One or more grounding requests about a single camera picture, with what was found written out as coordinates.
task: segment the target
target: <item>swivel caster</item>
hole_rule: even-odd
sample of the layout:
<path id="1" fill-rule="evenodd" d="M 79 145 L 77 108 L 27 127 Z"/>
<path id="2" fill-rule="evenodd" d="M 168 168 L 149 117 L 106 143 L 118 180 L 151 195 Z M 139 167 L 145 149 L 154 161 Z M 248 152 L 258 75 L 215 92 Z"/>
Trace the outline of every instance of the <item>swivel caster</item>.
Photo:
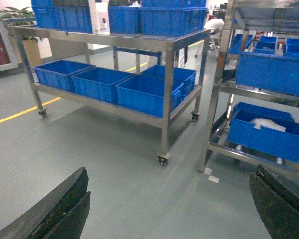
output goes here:
<path id="1" fill-rule="evenodd" d="M 197 122 L 199 120 L 200 113 L 194 113 L 194 111 L 191 113 L 193 117 L 191 118 L 193 122 Z"/>
<path id="2" fill-rule="evenodd" d="M 163 157 L 158 157 L 158 161 L 159 161 L 159 164 L 161 166 L 167 166 L 168 165 L 168 159 L 167 158 L 163 158 Z"/>
<path id="3" fill-rule="evenodd" d="M 46 117 L 46 108 L 44 109 L 44 110 L 42 110 L 42 111 L 39 111 L 38 112 L 43 118 L 45 118 Z"/>

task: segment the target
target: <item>blue plastic bin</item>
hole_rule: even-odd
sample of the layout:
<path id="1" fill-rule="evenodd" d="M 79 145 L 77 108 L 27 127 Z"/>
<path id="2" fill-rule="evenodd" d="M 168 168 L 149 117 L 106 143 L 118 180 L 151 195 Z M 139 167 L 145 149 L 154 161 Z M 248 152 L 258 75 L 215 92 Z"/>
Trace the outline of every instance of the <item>blue plastic bin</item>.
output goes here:
<path id="1" fill-rule="evenodd" d="M 89 64 L 59 60 L 33 67 L 33 69 L 41 84 L 74 92 L 71 76 L 94 67 Z"/>
<path id="2" fill-rule="evenodd" d="M 155 65 L 144 71 L 141 74 L 164 78 L 165 79 L 165 66 Z M 182 99 L 184 99 L 188 94 L 195 88 L 196 71 L 175 68 L 174 69 L 174 81 L 184 83 L 182 90 Z"/>
<path id="3" fill-rule="evenodd" d="M 267 116 L 277 118 L 277 119 L 281 119 L 281 120 L 295 122 L 294 117 L 288 112 L 278 111 L 278 110 L 274 110 L 274 109 L 270 109 L 270 108 L 266 108 L 266 107 L 262 107 L 262 106 L 256 106 L 256 105 L 248 104 L 248 103 L 245 103 L 245 102 L 239 102 L 238 104 L 236 104 L 234 106 L 233 115 L 238 110 L 253 112 L 253 113 L 257 113 L 257 114 L 261 114 L 261 115 L 267 115 Z"/>
<path id="4" fill-rule="evenodd" d="M 118 105 L 146 114 L 163 117 L 164 80 L 161 78 L 138 75 L 116 85 Z M 174 82 L 171 109 L 181 102 L 183 83 Z"/>
<path id="5" fill-rule="evenodd" d="M 31 0 L 33 7 L 53 7 L 52 0 Z"/>
<path id="6" fill-rule="evenodd" d="M 93 68 L 73 75 L 72 79 L 75 93 L 115 104 L 115 85 L 132 75 L 122 71 Z"/>
<path id="7" fill-rule="evenodd" d="M 248 49 L 248 47 L 252 43 L 253 37 L 254 37 L 253 35 L 249 35 L 248 36 L 248 40 L 247 40 L 247 44 L 246 44 L 246 49 Z M 229 49 L 229 51 L 228 51 L 229 54 L 236 54 L 236 55 L 238 55 L 240 53 L 240 45 L 241 45 L 242 39 L 241 39 L 241 37 L 237 37 L 237 39 L 239 39 L 239 38 L 240 38 L 240 40 L 238 42 L 234 41 L 236 43 L 233 45 L 233 47 L 231 49 Z"/>
<path id="8" fill-rule="evenodd" d="M 271 36 L 262 36 L 262 37 L 260 37 L 259 42 L 267 42 L 267 43 L 277 44 L 277 38 L 271 37 Z"/>
<path id="9" fill-rule="evenodd" d="M 299 39 L 287 38 L 286 45 L 299 46 Z"/>
<path id="10" fill-rule="evenodd" d="M 299 59 L 241 52 L 236 83 L 299 96 Z"/>
<path id="11" fill-rule="evenodd" d="M 299 45 L 286 45 L 284 55 L 299 58 Z"/>
<path id="12" fill-rule="evenodd" d="M 142 34 L 181 37 L 203 29 L 206 8 L 141 7 Z"/>
<path id="13" fill-rule="evenodd" d="M 266 127 L 260 130 L 250 123 L 256 118 L 272 120 L 286 128 L 280 132 Z M 282 159 L 298 162 L 299 159 L 299 124 L 261 115 L 253 112 L 238 110 L 233 115 L 228 141 L 267 153 Z"/>
<path id="14" fill-rule="evenodd" d="M 269 42 L 258 42 L 254 52 L 255 53 L 262 53 L 262 54 L 271 54 L 274 55 L 276 51 L 276 44 L 275 43 L 269 43 Z"/>
<path id="15" fill-rule="evenodd" d="M 56 7 L 58 29 L 82 33 L 93 33 L 89 7 Z"/>
<path id="16" fill-rule="evenodd" d="M 142 0 L 142 7 L 206 7 L 206 0 Z"/>
<path id="17" fill-rule="evenodd" d="M 57 28 L 54 7 L 33 7 L 37 27 Z"/>
<path id="18" fill-rule="evenodd" d="M 141 32 L 139 7 L 108 8 L 110 31 L 119 34 L 137 34 Z"/>

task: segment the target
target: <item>green floor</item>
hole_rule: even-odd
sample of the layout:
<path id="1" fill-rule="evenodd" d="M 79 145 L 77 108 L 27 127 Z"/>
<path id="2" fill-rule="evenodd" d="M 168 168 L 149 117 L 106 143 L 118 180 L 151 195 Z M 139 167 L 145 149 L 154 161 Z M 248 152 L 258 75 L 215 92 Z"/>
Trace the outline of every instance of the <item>green floor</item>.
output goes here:
<path id="1" fill-rule="evenodd" d="M 198 70 L 195 52 L 190 48 L 187 67 Z M 112 68 L 111 57 L 95 55 L 92 63 Z M 120 70 L 135 65 L 132 54 L 119 59 Z M 211 52 L 206 79 L 213 79 L 215 66 Z M 204 88 L 202 113 L 211 84 Z M 44 102 L 55 98 L 41 96 Z M 25 74 L 0 79 L 0 120 L 33 106 Z M 30 111 L 0 124 L 0 229 L 86 167 L 91 209 L 82 239 L 270 239 L 249 191 L 254 166 L 213 155 L 208 167 L 219 182 L 197 173 L 207 115 L 193 123 L 193 105 L 171 128 L 172 141 L 179 140 L 167 167 L 156 156 L 160 129 L 63 99 L 47 107 L 45 119 Z"/>

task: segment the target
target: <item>person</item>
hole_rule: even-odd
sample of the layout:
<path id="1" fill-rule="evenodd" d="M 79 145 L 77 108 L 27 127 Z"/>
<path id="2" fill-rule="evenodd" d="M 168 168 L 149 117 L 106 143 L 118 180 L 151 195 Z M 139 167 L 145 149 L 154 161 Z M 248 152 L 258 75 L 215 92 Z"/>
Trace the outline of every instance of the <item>person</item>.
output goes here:
<path id="1" fill-rule="evenodd" d="M 208 22 L 206 22 L 205 26 L 204 26 L 204 29 L 207 29 L 207 30 L 211 30 L 210 31 L 210 35 L 213 36 L 213 35 L 216 35 L 217 33 L 219 33 L 224 27 L 224 18 L 223 17 L 217 17 L 215 19 L 211 19 L 209 20 Z M 215 48 L 220 48 L 220 41 L 219 39 L 221 38 L 221 35 L 218 36 L 218 39 L 217 38 L 214 38 L 214 42 L 216 44 L 216 46 L 214 46 L 214 44 L 210 44 L 209 45 L 209 48 L 211 49 L 215 49 Z"/>
<path id="2" fill-rule="evenodd" d="M 211 19 L 210 21 L 206 22 L 204 29 L 211 29 L 210 34 L 215 35 L 219 31 L 221 31 L 224 27 L 224 19 L 222 17 L 218 17 L 215 19 Z"/>

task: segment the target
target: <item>metal shelf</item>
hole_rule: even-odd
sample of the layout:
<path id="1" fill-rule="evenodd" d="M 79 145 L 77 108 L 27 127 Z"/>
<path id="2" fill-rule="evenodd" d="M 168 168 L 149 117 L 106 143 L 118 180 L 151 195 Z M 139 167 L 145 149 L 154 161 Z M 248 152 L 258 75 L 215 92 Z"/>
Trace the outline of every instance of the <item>metal shelf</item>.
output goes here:
<path id="1" fill-rule="evenodd" d="M 294 106 L 299 108 L 299 96 L 288 95 L 268 90 L 260 90 L 253 87 L 236 85 L 235 80 L 220 83 L 219 90 L 222 92 L 250 97 L 258 100 L 279 103 L 282 105 Z"/>
<path id="2" fill-rule="evenodd" d="M 251 164 L 263 164 L 282 174 L 299 178 L 299 163 L 293 163 L 292 166 L 289 166 L 290 162 L 286 162 L 286 165 L 278 165 L 275 163 L 275 158 L 273 156 L 265 155 L 263 153 L 259 154 L 259 152 L 255 152 L 251 149 L 247 149 L 247 151 L 244 152 L 238 151 L 232 143 L 229 143 L 226 140 L 226 131 L 228 130 L 226 125 L 231 117 L 231 114 L 228 114 L 228 112 L 230 112 L 232 107 L 231 105 L 234 95 L 299 108 L 299 96 L 237 85 L 235 79 L 222 79 L 227 57 L 238 59 L 238 55 L 227 53 L 232 31 L 237 28 L 237 24 L 233 23 L 234 19 L 238 21 L 238 24 L 244 30 L 241 49 L 245 49 L 250 30 L 299 33 L 299 0 L 228 1 L 225 25 L 222 33 L 220 52 L 208 110 L 206 131 L 204 132 L 202 139 L 203 146 L 198 170 L 202 172 L 205 169 L 212 152 L 215 151 Z M 229 93 L 227 111 L 214 123 L 214 116 L 220 92 Z"/>
<path id="3" fill-rule="evenodd" d="M 199 115 L 199 105 L 202 93 L 204 71 L 207 60 L 208 52 L 208 42 L 210 36 L 210 30 L 199 31 L 184 37 L 179 38 L 168 38 L 159 36 L 146 36 L 146 35 L 95 35 L 95 34 L 85 34 L 77 32 L 65 32 L 57 31 L 52 29 L 43 29 L 36 26 L 21 26 L 12 27 L 14 35 L 17 38 L 18 48 L 22 57 L 22 61 L 26 68 L 27 77 L 30 83 L 34 99 L 36 101 L 38 111 L 42 116 L 46 115 L 46 109 L 43 108 L 42 102 L 39 96 L 39 91 L 45 92 L 51 95 L 59 96 L 65 99 L 69 99 L 84 105 L 100 109 L 105 112 L 113 113 L 127 119 L 140 121 L 149 125 L 153 125 L 162 129 L 161 134 L 161 150 L 158 154 L 159 162 L 161 165 L 165 166 L 168 163 L 170 157 L 170 144 L 169 144 L 169 129 L 170 125 L 185 111 L 185 109 L 195 100 L 195 108 L 192 112 L 193 116 Z M 166 53 L 166 71 L 165 71 L 165 89 L 164 89 L 164 108 L 163 117 L 155 117 L 147 115 L 141 112 L 129 110 L 117 105 L 109 104 L 106 102 L 98 101 L 92 98 L 77 95 L 75 93 L 66 92 L 60 89 L 42 85 L 35 82 L 31 67 L 27 55 L 24 50 L 24 45 L 22 42 L 23 35 L 49 38 L 56 40 L 65 40 L 73 42 L 81 42 L 85 45 L 85 59 L 86 63 L 90 64 L 90 57 L 88 54 L 88 43 L 100 44 L 113 46 L 113 62 L 114 69 L 119 69 L 118 62 L 118 50 L 133 52 L 137 54 L 136 57 L 136 69 L 139 73 L 139 55 L 154 55 L 157 56 L 157 64 L 160 64 L 161 53 Z M 171 96 L 172 87 L 174 79 L 174 62 L 176 51 L 189 46 L 195 42 L 206 39 L 204 42 L 203 55 L 201 60 L 201 67 L 199 73 L 199 82 L 195 89 L 181 102 L 181 104 L 171 111 Z"/>
<path id="4" fill-rule="evenodd" d="M 290 177 L 297 178 L 299 180 L 298 163 L 286 160 L 284 161 L 284 164 L 277 164 L 277 158 L 271 155 L 244 147 L 241 150 L 237 150 L 236 144 L 227 141 L 228 132 L 229 128 L 221 125 L 221 127 L 219 127 L 216 133 L 211 137 L 210 142 L 208 143 L 208 149 L 256 166 L 262 164 L 276 172 L 285 175 L 288 174 Z"/>

